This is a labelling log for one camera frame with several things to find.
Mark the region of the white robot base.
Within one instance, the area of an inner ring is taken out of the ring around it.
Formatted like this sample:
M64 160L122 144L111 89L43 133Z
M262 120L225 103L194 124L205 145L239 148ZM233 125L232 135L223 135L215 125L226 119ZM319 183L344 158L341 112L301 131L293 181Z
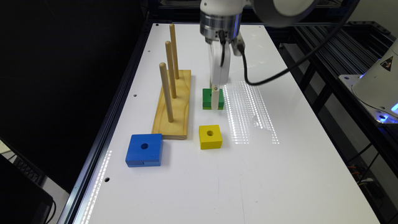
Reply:
M339 79L377 123L397 124L397 42L364 74Z

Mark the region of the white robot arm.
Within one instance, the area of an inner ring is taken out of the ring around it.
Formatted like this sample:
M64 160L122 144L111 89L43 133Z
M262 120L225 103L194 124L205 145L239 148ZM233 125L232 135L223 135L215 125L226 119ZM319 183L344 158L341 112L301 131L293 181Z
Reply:
M296 23L318 4L318 0L203 0L200 4L200 33L209 46L211 109L219 108L221 87L228 82L231 54L240 55L244 45L239 33L244 6L250 4L257 17L272 27Z

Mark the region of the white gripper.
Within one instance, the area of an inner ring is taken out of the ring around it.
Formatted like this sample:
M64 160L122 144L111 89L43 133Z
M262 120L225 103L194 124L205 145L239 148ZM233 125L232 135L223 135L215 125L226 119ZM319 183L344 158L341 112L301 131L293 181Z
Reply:
M216 31L216 40L212 40L209 46L210 54L210 85L211 109L219 108L220 88L228 82L231 62L231 51L235 56L242 56L240 49L245 48L241 33L235 38L228 39L223 30Z

